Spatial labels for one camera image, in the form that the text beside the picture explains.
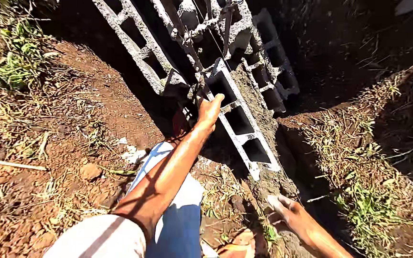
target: dirt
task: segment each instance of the dirt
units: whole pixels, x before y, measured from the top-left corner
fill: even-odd
[[[240,82],[237,85],[271,148],[276,143],[274,151],[278,153],[286,174],[296,183],[299,196],[303,200],[322,196],[331,189],[326,181],[313,179],[320,175],[315,167],[317,157],[311,155],[310,146],[304,143],[304,138],[300,138],[297,128],[309,124],[309,117],[316,116],[325,108],[332,111],[338,108],[337,105],[344,105],[381,77],[412,65],[413,13],[394,17],[395,3],[391,0],[380,3],[370,0],[248,1],[248,4],[253,14],[257,14],[262,7],[267,7],[271,12],[300,83],[301,93],[286,101],[288,112],[285,115],[318,113],[301,114],[285,120],[284,124],[277,124],[268,111],[261,112],[257,96],[246,92],[247,87],[242,87],[250,83],[241,66],[231,74]],[[282,10],[281,7],[287,4],[291,8]],[[54,15],[57,19],[41,23],[41,26],[47,33],[65,39],[55,46],[61,53],[61,61],[84,74],[70,85],[72,95],[65,97],[65,107],[55,113],[58,117],[43,119],[44,124],[49,126],[48,159],[8,159],[45,166],[49,170],[44,172],[0,165],[0,256],[40,257],[61,232],[87,216],[90,208],[112,208],[132,180],[131,177],[116,176],[103,169],[124,168],[117,154],[122,154],[125,149],[117,144],[117,139],[126,137],[129,144],[138,149],[150,148],[169,134],[170,117],[177,108],[173,100],[162,99],[152,90],[147,90],[148,85],[145,85],[140,73],[135,73],[137,67],[131,57],[119,54],[126,53],[126,50],[90,1],[62,2]],[[374,135],[388,155],[396,155],[396,149],[402,152],[412,150],[405,160],[397,157],[396,161],[400,162],[395,167],[413,179],[413,89],[402,90],[402,96],[387,105],[376,119]],[[84,113],[78,108],[81,102],[93,111]],[[104,121],[109,147],[90,153],[83,135],[87,132],[81,125],[82,119]],[[295,152],[288,148],[292,145],[301,147]],[[221,166],[217,161],[231,165],[233,171],[230,173],[234,173],[237,179],[243,178],[240,173],[243,168],[235,169],[231,164],[234,159],[232,154],[221,153],[218,157],[211,148],[205,148],[203,152],[214,161],[199,158],[192,171],[197,179],[208,181],[209,177],[214,176],[211,172]],[[6,154],[5,148],[0,146],[0,159],[4,159]],[[93,169],[91,174],[81,178],[80,169],[83,166]],[[269,181],[275,179],[273,174],[267,176]],[[292,184],[277,181],[270,186],[275,192],[280,192],[281,185]],[[66,200],[60,204],[42,197],[53,182],[57,192],[63,193],[62,197]],[[249,191],[244,181],[241,183],[240,188],[244,192]],[[245,196],[241,202],[246,211],[244,214],[242,206],[232,202],[237,200],[237,196],[231,196],[230,200],[217,207],[225,213],[242,213],[243,218],[238,216],[234,220],[224,220],[223,217],[204,216],[202,237],[210,245],[218,247],[226,243],[222,236],[226,235],[230,240],[243,226],[253,228],[250,222],[258,218],[249,202],[256,200],[251,195]],[[68,205],[74,207],[68,210],[73,214],[72,219],[55,221],[60,211]],[[351,243],[345,225],[338,218],[338,210],[329,199],[308,205],[307,209],[335,238],[341,240],[341,244]],[[413,254],[413,227],[399,228],[393,235],[398,239],[398,244],[393,248],[399,253]],[[282,248],[286,254],[295,257],[307,254],[295,235],[287,233],[283,239]],[[266,245],[263,244],[261,249],[262,254],[268,254]]]
[[[49,132],[47,160],[14,155],[6,160],[48,170],[0,165],[0,257],[41,257],[63,231],[90,216],[87,213],[94,215],[94,209],[106,212],[104,207],[115,206],[131,180],[103,169],[124,166],[117,155],[124,152],[118,138],[126,137],[128,144],[138,149],[150,148],[164,139],[119,73],[80,46],[63,42],[55,48],[62,53],[61,61],[77,68],[82,76],[66,86],[71,92],[59,100],[60,108],[53,100],[54,116],[38,120],[47,130],[39,129],[35,134]],[[90,153],[83,135],[89,133],[83,124],[89,119],[105,121],[109,148]],[[1,160],[7,151],[0,145]],[[81,178],[83,166],[92,169]],[[61,200],[43,196],[49,186]]]

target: dry grass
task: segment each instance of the dry grass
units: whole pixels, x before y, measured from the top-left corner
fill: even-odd
[[[0,49],[0,150],[5,151],[0,159],[48,160],[46,144],[64,123],[74,124],[76,133],[83,135],[88,154],[109,148],[106,127],[96,119],[103,104],[90,100],[88,91],[80,92],[86,89],[88,76],[57,60],[59,53],[52,49],[56,41],[45,36],[30,16],[11,8],[0,12],[0,37],[6,43]],[[43,227],[59,236],[84,218],[109,212],[94,208],[87,187],[71,193],[71,178],[78,178],[77,171],[35,182],[44,184],[43,191],[29,193],[24,201],[32,203],[15,208],[10,200],[20,190],[11,183],[0,184],[1,217],[15,227],[24,222],[14,214],[29,214],[37,205],[53,207],[55,212]]]
[[[412,221],[413,181],[390,165],[374,141],[374,120],[399,93],[413,67],[363,92],[347,106],[311,114],[313,123],[300,128],[318,156],[317,166],[340,192],[356,246],[368,257],[391,257],[390,231]]]
[[[199,156],[197,166],[208,166],[211,161]],[[239,196],[243,200],[248,199],[248,194],[242,188],[238,180],[234,177],[231,170],[226,165],[216,165],[214,171],[208,174],[198,175],[200,184],[204,187],[201,210],[204,215],[216,218],[222,222],[228,221],[236,225],[241,225],[243,214],[236,212],[229,201],[233,196]],[[221,232],[222,237],[219,242],[225,244],[232,240],[241,227],[232,229],[231,232]]]

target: stick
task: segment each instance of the stick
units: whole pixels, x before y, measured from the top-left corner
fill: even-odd
[[[17,163],[6,162],[6,161],[0,161],[0,165],[12,166],[12,167],[21,167],[21,168],[30,168],[30,169],[47,171],[47,168],[41,167],[41,166],[23,165],[23,164],[17,164]]]

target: debris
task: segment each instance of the debris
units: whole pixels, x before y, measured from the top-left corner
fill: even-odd
[[[44,138],[42,139],[42,143],[39,146],[39,154],[38,154],[38,159],[40,160],[42,156],[44,155],[44,158],[47,160],[47,153],[45,153],[45,145],[47,143],[47,138],[49,137],[49,132],[44,133]]]
[[[87,163],[80,169],[81,178],[91,181],[101,174],[101,170],[94,163]]]
[[[7,162],[7,161],[0,161],[0,165],[47,171],[47,168],[42,167],[42,166],[31,166],[31,165],[17,164],[17,163]]]
[[[118,144],[127,144],[127,143],[128,143],[127,138],[125,138],[125,137],[122,137],[118,140]]]
[[[244,213],[245,212],[245,207],[243,206],[243,198],[238,196],[238,195],[234,195],[232,196],[232,205],[233,207],[238,210],[238,212]]]
[[[141,161],[141,159],[146,156],[146,150],[136,150],[135,146],[128,145],[127,152],[122,154],[120,157],[129,164],[136,164]]]

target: hand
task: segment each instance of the hand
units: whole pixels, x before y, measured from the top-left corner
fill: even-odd
[[[269,195],[267,201],[286,225],[313,250],[319,251],[327,258],[352,258],[352,255],[337,243],[299,202],[282,195]]]
[[[221,109],[221,102],[224,94],[217,94],[213,101],[209,102],[204,98],[199,99],[199,120],[197,128],[206,129],[209,133],[215,129],[215,122]]]
[[[269,195],[267,196],[267,202],[283,218],[286,225],[310,247],[315,249],[315,236],[320,233],[328,234],[299,202],[283,195],[278,197]]]

